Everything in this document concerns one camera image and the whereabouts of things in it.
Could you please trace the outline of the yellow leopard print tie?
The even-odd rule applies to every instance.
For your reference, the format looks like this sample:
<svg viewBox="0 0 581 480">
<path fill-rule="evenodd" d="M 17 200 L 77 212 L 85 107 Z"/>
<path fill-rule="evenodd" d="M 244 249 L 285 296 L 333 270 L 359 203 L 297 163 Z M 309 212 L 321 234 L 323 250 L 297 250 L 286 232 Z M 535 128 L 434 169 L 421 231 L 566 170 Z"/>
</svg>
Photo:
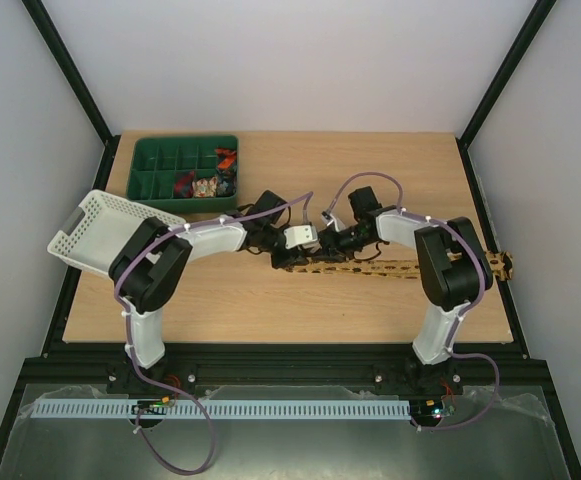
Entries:
<svg viewBox="0 0 581 480">
<path fill-rule="evenodd" d="M 501 281 L 513 278 L 513 257 L 509 252 L 487 252 L 493 276 Z M 419 279 L 421 277 L 417 260 L 349 260 L 341 263 L 311 261 L 307 265 L 286 268 L 290 273 L 352 274 L 370 277 Z"/>
</svg>

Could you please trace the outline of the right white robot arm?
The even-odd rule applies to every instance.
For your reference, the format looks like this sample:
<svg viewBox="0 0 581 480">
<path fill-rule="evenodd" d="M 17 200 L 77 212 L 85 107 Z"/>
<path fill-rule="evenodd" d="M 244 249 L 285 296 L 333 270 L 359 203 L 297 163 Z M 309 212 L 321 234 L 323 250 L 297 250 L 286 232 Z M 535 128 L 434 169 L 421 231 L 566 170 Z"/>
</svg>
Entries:
<svg viewBox="0 0 581 480">
<path fill-rule="evenodd" d="M 453 354 L 467 313 L 493 285 L 493 273 L 472 221 L 464 216 L 439 220 L 382 206 L 372 188 L 348 195 L 356 223 L 342 228 L 333 214 L 335 202 L 322 212 L 322 250 L 350 257 L 373 243 L 395 243 L 416 251 L 423 291 L 429 301 L 423 326 L 412 343 L 417 360 L 406 367 L 415 390 L 430 390 L 441 379 L 439 363 Z"/>
</svg>

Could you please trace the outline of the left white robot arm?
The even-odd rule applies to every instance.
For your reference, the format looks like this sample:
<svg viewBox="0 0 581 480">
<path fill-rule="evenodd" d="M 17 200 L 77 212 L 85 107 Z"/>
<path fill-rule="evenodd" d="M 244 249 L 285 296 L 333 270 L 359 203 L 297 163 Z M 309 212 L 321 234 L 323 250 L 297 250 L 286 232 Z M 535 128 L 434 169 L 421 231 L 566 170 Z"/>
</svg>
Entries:
<svg viewBox="0 0 581 480">
<path fill-rule="evenodd" d="M 149 369 L 163 358 L 163 308 L 188 263 L 255 248 L 269 253 L 275 266 L 287 266 L 317 240 L 317 232 L 307 215 L 297 226 L 278 228 L 276 223 L 292 205 L 310 199 L 305 194 L 286 202 L 266 191 L 245 213 L 233 210 L 212 220 L 173 226 L 156 216 L 143 220 L 108 268 L 114 297 L 123 308 L 125 351 L 133 364 Z"/>
</svg>

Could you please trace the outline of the blue patterned rolled tie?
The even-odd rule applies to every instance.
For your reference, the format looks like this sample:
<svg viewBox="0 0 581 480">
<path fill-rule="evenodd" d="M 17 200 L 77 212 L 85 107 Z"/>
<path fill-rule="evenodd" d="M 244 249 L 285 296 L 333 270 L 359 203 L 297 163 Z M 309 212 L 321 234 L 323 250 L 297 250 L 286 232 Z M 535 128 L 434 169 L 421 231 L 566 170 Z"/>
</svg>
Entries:
<svg viewBox="0 0 581 480">
<path fill-rule="evenodd" d="M 235 170 L 218 170 L 217 180 L 217 195 L 219 197 L 230 197 L 236 193 L 237 172 Z"/>
</svg>

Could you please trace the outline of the colourful patterned rolled tie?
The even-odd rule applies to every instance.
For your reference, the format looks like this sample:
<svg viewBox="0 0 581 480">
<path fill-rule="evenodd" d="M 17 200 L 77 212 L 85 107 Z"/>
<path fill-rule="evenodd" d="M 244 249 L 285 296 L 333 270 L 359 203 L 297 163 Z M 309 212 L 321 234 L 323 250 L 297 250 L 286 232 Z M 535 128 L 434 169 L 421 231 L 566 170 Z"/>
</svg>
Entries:
<svg viewBox="0 0 581 480">
<path fill-rule="evenodd" d="M 216 176 L 195 179 L 192 182 L 194 198 L 214 198 L 217 196 L 218 178 Z"/>
</svg>

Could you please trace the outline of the red orange rolled tie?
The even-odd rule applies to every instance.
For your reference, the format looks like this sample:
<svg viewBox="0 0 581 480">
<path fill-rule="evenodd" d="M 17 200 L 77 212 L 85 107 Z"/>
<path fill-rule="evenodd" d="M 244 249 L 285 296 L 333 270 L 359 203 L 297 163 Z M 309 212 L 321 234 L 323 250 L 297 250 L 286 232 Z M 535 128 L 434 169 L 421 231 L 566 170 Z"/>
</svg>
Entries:
<svg viewBox="0 0 581 480">
<path fill-rule="evenodd" d="M 217 168 L 228 170 L 237 164 L 237 150 L 229 148 L 216 148 Z"/>
</svg>

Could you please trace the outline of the dark red rolled tie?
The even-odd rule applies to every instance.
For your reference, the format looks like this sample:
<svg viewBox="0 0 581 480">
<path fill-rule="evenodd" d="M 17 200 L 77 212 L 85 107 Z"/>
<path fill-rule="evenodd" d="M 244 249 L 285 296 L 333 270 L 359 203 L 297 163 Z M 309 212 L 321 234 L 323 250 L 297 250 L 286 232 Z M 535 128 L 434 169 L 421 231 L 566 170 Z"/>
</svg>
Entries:
<svg viewBox="0 0 581 480">
<path fill-rule="evenodd" d="M 193 170 L 176 172 L 173 184 L 174 198 L 192 198 L 196 172 Z"/>
</svg>

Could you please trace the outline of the green compartment tray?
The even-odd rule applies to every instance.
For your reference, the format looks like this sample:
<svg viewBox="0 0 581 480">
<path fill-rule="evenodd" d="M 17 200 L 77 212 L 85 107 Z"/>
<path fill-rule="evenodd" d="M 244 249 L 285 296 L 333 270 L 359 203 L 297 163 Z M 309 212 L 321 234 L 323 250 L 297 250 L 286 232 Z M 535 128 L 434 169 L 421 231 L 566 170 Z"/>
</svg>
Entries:
<svg viewBox="0 0 581 480">
<path fill-rule="evenodd" d="M 236 193 L 230 197 L 174 198 L 176 172 L 193 170 L 195 179 L 217 177 L 216 148 L 237 150 L 237 164 L 228 170 L 239 170 L 239 142 L 230 134 L 152 136 L 139 139 L 134 146 L 126 197 L 174 214 L 220 213 L 237 207 Z"/>
</svg>

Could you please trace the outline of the white perforated plastic basket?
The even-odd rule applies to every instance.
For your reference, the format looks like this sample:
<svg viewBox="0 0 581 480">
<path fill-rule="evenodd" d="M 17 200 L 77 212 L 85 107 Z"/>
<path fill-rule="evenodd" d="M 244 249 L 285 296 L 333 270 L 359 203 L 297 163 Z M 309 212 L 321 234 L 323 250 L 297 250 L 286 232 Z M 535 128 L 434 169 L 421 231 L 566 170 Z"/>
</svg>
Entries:
<svg viewBox="0 0 581 480">
<path fill-rule="evenodd" d="M 47 252 L 76 269 L 107 278 L 109 267 L 140 224 L 156 217 L 167 226 L 183 219 L 112 195 L 90 191 L 47 246 Z"/>
</svg>

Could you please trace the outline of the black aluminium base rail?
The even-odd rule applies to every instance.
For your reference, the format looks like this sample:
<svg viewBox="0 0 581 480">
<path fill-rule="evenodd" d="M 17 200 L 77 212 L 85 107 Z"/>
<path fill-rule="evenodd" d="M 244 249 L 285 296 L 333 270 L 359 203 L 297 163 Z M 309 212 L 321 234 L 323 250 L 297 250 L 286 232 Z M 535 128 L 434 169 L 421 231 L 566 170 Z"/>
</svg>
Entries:
<svg viewBox="0 0 581 480">
<path fill-rule="evenodd" d="M 485 360 L 449 360 L 420 366 L 406 344 L 379 345 L 212 345 L 173 344 L 147 373 L 201 396 L 221 386 L 342 386 L 400 397 L 439 396 L 447 389 L 486 386 L 539 387 L 555 391 L 547 363 L 514 345 L 468 344 L 462 353 L 484 352 Z M 65 345 L 25 360 L 15 387 L 100 385 L 105 392 L 131 397 L 157 388 L 140 380 L 119 344 Z"/>
</svg>

